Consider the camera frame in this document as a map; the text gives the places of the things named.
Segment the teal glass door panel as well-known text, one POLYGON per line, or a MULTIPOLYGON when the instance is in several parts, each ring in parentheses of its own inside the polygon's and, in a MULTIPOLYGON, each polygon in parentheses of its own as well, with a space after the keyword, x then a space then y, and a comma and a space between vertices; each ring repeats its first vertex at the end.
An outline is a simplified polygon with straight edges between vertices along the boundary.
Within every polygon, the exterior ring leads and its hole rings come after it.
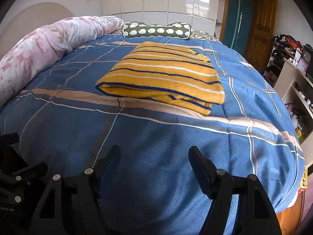
POLYGON ((253 18, 254 0, 228 0, 222 43, 244 55, 253 18))

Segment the blue plaid bed quilt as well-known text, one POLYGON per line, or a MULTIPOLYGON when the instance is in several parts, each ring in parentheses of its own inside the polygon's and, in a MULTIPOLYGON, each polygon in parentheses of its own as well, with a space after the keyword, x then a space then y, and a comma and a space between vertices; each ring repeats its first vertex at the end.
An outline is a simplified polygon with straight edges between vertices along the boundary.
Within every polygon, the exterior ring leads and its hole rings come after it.
POLYGON ((100 192, 111 228, 128 234, 197 234, 211 201, 188 160, 197 146, 217 168, 255 174, 275 212, 298 193, 305 167, 290 115, 278 94, 240 54, 206 40, 153 38, 210 59, 225 102, 208 117, 153 100, 106 96, 97 80, 146 38, 105 35, 76 48, 40 73, 1 109, 1 132, 18 133, 27 163, 75 176, 104 158, 121 157, 100 192))

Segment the white glossy wardrobe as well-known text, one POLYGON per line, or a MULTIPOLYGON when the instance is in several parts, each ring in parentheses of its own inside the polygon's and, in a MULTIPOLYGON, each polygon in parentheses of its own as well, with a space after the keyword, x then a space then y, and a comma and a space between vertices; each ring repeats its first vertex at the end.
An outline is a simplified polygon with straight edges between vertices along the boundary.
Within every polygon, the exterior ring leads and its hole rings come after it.
POLYGON ((223 0, 102 0, 104 15, 114 15, 125 22, 185 22, 216 37, 221 32, 223 10, 223 0))

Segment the cluttered shoe rack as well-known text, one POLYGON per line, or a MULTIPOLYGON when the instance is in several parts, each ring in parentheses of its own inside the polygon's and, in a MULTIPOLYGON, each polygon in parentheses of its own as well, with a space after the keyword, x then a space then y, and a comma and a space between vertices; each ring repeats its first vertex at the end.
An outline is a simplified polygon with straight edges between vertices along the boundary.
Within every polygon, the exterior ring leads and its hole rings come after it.
POLYGON ((292 35, 279 34, 273 37, 274 46, 270 54, 270 60, 263 77, 272 87, 276 84, 282 72, 285 60, 294 62, 296 52, 303 50, 303 45, 292 35))

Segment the white shelf cabinet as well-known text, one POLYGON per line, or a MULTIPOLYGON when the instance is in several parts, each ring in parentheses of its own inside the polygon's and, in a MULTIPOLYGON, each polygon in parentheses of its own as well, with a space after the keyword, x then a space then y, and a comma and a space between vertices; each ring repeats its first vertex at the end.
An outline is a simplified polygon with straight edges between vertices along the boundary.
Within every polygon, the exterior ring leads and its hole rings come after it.
POLYGON ((290 61, 284 59, 274 90, 286 104, 292 104, 301 121, 300 146, 307 166, 312 166, 312 82, 290 61))

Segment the beige rounded headboard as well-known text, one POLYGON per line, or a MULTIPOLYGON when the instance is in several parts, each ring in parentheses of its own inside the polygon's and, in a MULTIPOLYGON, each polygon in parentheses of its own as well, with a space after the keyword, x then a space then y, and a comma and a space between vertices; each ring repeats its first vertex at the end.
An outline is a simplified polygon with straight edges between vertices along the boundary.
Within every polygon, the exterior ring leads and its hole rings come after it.
POLYGON ((43 2, 27 7, 16 15, 1 32, 1 57, 25 35, 43 25, 52 24, 74 14, 66 7, 52 2, 43 2))

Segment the brown wooden door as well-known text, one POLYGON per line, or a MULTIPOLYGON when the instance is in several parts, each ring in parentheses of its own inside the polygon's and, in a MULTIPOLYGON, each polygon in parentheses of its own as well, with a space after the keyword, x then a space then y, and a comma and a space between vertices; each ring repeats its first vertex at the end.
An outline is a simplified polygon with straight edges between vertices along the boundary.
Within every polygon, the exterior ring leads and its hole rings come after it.
POLYGON ((274 46, 278 0, 254 0, 253 18, 244 58, 264 74, 274 46))

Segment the small desk clock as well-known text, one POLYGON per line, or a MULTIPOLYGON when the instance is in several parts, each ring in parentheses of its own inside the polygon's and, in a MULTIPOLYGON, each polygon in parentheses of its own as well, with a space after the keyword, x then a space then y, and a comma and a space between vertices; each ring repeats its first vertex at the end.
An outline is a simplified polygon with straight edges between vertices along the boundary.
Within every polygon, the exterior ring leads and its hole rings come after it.
POLYGON ((312 53, 312 46, 308 43, 305 44, 300 59, 296 65, 296 68, 303 74, 305 74, 309 66, 312 65, 312 53))

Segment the yellow striped knit sweater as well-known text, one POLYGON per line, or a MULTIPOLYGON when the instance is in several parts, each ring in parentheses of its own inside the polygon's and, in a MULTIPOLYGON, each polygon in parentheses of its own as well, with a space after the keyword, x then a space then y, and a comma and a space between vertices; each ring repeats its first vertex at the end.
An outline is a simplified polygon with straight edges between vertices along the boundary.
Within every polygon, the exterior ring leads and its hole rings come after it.
POLYGON ((207 56, 187 47, 150 41, 137 45, 95 86, 109 96, 151 99, 203 116, 226 97, 207 56))

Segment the pink floral rolled duvet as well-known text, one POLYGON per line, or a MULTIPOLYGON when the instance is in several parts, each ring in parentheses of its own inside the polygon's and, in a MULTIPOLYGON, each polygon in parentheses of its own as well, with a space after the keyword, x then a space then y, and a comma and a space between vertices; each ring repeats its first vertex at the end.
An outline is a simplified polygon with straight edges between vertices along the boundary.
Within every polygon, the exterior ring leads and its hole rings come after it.
POLYGON ((1 107, 39 73, 75 48, 114 33, 124 21, 116 16, 80 16, 44 25, 24 36, 1 59, 1 107))

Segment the green white-dotted bolster pillow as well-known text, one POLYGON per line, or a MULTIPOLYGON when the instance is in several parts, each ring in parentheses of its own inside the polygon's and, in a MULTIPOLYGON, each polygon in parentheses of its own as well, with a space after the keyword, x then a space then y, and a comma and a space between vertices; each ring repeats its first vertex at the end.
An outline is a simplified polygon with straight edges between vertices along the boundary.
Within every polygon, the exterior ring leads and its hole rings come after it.
POLYGON ((189 39, 191 35, 191 25, 184 22, 175 22, 169 25, 149 25, 143 22, 133 21, 125 22, 122 27, 122 36, 124 38, 169 37, 177 39, 189 39))

